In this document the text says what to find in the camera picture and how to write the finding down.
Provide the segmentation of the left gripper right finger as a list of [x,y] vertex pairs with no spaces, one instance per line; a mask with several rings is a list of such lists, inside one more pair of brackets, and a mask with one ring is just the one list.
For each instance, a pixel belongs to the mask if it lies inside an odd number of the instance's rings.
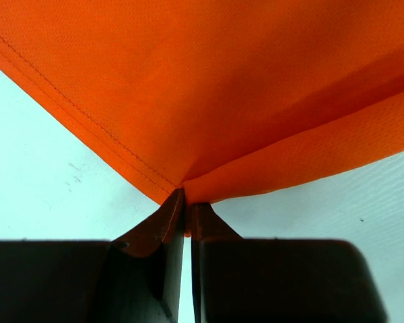
[[190,208],[197,322],[386,322],[362,253],[343,240],[243,238]]

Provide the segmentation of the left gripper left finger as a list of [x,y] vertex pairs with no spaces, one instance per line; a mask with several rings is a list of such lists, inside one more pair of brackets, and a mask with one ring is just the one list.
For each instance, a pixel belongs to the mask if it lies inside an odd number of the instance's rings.
[[176,322],[184,191],[113,241],[0,241],[0,322]]

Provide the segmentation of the orange t-shirt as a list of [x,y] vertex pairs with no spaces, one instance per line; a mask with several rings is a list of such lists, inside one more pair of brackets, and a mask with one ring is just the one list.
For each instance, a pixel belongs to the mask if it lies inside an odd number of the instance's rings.
[[0,1],[0,70],[157,203],[404,151],[404,1]]

